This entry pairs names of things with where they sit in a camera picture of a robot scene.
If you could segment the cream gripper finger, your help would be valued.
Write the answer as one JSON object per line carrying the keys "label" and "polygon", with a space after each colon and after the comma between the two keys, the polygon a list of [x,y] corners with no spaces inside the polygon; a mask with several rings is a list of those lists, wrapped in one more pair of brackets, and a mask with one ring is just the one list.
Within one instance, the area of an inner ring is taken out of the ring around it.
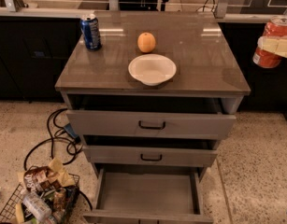
{"label": "cream gripper finger", "polygon": [[260,49],[287,58],[287,35],[261,36],[257,44]]}

